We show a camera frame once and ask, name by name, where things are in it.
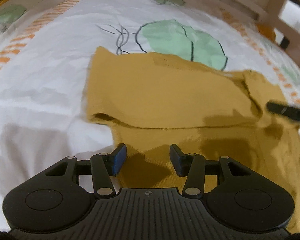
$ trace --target orange stripe pattern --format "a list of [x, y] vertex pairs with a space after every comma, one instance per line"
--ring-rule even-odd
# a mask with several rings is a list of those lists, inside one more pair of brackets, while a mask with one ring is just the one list
[[254, 49], [256, 50], [261, 57], [264, 58], [264, 60], [266, 61], [267, 65], [269, 67], [272, 67], [272, 69], [274, 70], [274, 72], [276, 73], [279, 82], [282, 83], [282, 86], [286, 89], [291, 89], [292, 91], [290, 91], [290, 98], [291, 101], [296, 104], [296, 105], [300, 105], [300, 98], [298, 98], [298, 93], [295, 91], [295, 89], [293, 88], [293, 85], [290, 84], [287, 79], [284, 77], [284, 75], [281, 73], [281, 70], [274, 65], [274, 63], [266, 56], [264, 49], [263, 48], [259, 48], [257, 43], [254, 42], [250, 37], [248, 37], [248, 33], [244, 28], [244, 25], [239, 22], [236, 18], [234, 18], [229, 12], [225, 11], [224, 9], [220, 8], [221, 13], [222, 13], [222, 17], [223, 20], [228, 23], [232, 28], [234, 28], [235, 30], [237, 30], [240, 35], [242, 36], [242, 38], [244, 38], [244, 40]]
[[35, 33], [45, 27], [47, 24], [56, 19], [59, 15], [71, 9], [81, 0], [64, 0], [55, 6], [51, 11], [43, 14], [39, 19], [35, 20], [23, 33], [10, 41], [10, 44], [3, 48], [0, 52], [0, 69], [4, 64], [11, 60], [11, 57], [17, 55], [27, 43], [32, 40]]

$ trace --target bed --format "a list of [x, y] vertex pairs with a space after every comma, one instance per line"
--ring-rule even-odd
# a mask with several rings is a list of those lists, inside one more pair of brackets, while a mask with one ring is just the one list
[[[9, 229], [1, 205], [12, 188], [65, 156], [88, 159], [114, 148], [109, 127], [85, 118], [86, 79], [98, 46], [119, 55], [143, 53], [157, 42], [156, 52], [178, 55], [185, 49], [178, 38], [168, 44], [171, 51], [144, 41], [139, 31], [156, 30], [160, 39], [165, 28], [208, 33], [223, 58], [210, 67], [261, 72], [300, 107], [300, 35], [278, 19], [284, 1], [9, 0], [0, 6], [0, 230]], [[289, 55], [260, 35], [256, 22], [284, 33]], [[88, 178], [80, 185], [91, 191]], [[293, 223], [290, 231], [300, 231], [300, 220]]]

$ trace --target ribbed fabric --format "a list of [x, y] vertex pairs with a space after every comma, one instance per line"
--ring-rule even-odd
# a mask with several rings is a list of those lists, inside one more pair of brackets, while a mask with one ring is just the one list
[[[228, 155], [287, 189], [296, 202], [290, 229], [300, 216], [298, 125], [266, 111], [284, 103], [278, 86], [254, 71], [219, 72], [159, 53], [116, 56], [99, 47], [92, 61], [87, 117], [111, 127], [128, 158], [123, 187], [178, 187], [169, 146], [217, 160]], [[207, 176], [205, 191], [216, 186]]]

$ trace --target silver screw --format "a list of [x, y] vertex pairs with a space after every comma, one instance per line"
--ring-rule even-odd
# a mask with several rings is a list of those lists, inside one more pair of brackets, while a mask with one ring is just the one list
[[108, 187], [102, 187], [100, 189], [97, 190], [97, 193], [101, 196], [108, 196], [110, 194], [112, 194], [112, 189], [108, 188]]
[[199, 195], [201, 193], [201, 190], [199, 190], [198, 188], [196, 187], [189, 187], [186, 189], [185, 191], [188, 195], [192, 195], [192, 196], [195, 196], [195, 195]]

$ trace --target white bed sheet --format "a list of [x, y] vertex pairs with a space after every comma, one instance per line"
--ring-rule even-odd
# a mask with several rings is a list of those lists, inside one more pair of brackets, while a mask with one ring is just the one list
[[[133, 38], [140, 26], [174, 19], [220, 42], [228, 57], [225, 71], [253, 69], [271, 83], [280, 84], [265, 59], [239, 32], [219, 19], [222, 14], [217, 6], [204, 5], [202, 0], [184, 1], [185, 6], [158, 4], [154, 0], [81, 0], [38, 31], [4, 65], [0, 70], [0, 230], [9, 229], [1, 205], [11, 189], [65, 156], [88, 159], [93, 153], [113, 149], [111, 130], [87, 123], [84, 114], [91, 57], [98, 46], [117, 51], [118, 35], [105, 30], [123, 26], [131, 35], [124, 50], [142, 53]], [[29, 11], [32, 13], [26, 13], [18, 20], [20, 23], [16, 22], [20, 28], [2, 39], [0, 48], [25, 28], [35, 12], [40, 15], [58, 2], [43, 1]], [[273, 61], [287, 60], [283, 52], [266, 48], [268, 43], [263, 38], [247, 30], [269, 51]], [[297, 69], [293, 62], [288, 69], [292, 68]], [[91, 189], [88, 181], [81, 185]]]

